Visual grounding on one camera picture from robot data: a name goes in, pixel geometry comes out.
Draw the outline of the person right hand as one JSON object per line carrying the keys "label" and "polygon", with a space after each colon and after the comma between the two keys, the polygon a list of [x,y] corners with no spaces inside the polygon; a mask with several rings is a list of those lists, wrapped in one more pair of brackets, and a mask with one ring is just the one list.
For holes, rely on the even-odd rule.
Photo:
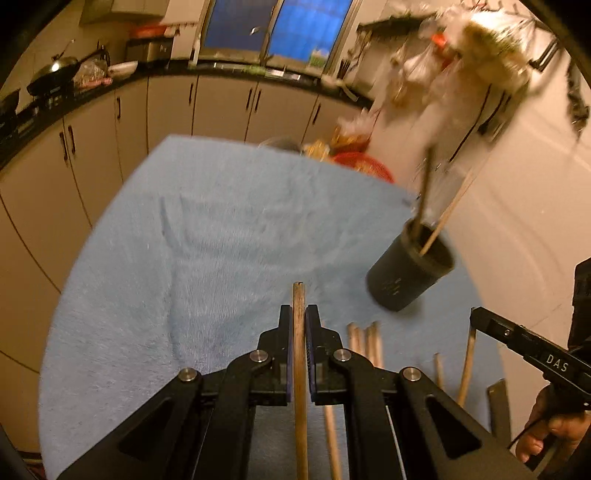
{"label": "person right hand", "polygon": [[527,462],[542,452],[545,441],[553,435],[559,441],[559,446],[547,469],[557,471],[569,460],[584,438],[590,426],[590,412],[557,412],[549,416],[547,411],[554,400],[550,385],[539,392],[526,423],[526,432],[517,442],[515,455],[521,462]]}

